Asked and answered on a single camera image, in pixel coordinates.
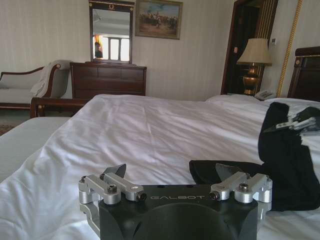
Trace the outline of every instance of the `screw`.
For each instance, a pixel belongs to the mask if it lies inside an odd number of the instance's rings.
[[[212,198],[214,201],[220,201],[220,193],[218,191],[212,191],[209,192],[209,196]]]
[[[239,190],[242,192],[248,192],[249,186],[246,183],[240,183],[239,184]]]
[[[86,177],[87,177],[87,176],[82,176],[82,177],[81,177],[81,180],[80,180],[80,183],[84,183]]]
[[[138,194],[137,196],[136,196],[136,200],[138,201],[138,202],[142,202],[142,201],[144,201],[144,200],[146,200],[147,199],[147,194],[145,194],[145,193],[141,193],[141,194]]]
[[[114,184],[110,184],[110,185],[108,185],[108,188],[107,188],[107,192],[108,193],[116,193],[117,192],[117,186],[116,185],[114,185]]]
[[[100,174],[100,179],[101,179],[102,181],[104,180],[104,178],[105,178],[105,174],[104,174],[104,173]]]

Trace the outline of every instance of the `dresser drawer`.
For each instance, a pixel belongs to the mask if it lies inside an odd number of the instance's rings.
[[[146,67],[76,62],[70,66],[74,99],[99,94],[146,95]]]

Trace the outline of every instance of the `framed painting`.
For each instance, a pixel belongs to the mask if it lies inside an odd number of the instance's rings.
[[[135,35],[180,39],[183,2],[136,0]]]

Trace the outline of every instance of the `brass lamp base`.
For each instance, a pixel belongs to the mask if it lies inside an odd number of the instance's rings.
[[[244,84],[244,94],[253,96],[255,93],[255,88],[259,80],[259,76],[257,75],[258,68],[256,66],[251,66],[248,74],[243,76],[243,84]]]

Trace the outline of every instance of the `mirror frame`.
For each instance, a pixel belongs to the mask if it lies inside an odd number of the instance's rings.
[[[90,21],[90,58],[91,62],[98,63],[113,63],[113,64],[132,64],[132,43],[133,43],[133,20],[135,3],[131,1],[118,0],[88,0],[89,1],[89,21]],[[111,59],[96,59],[94,58],[93,37],[94,37],[94,22],[93,9],[109,10],[116,12],[130,13],[130,30],[129,30],[129,61],[111,60]]]

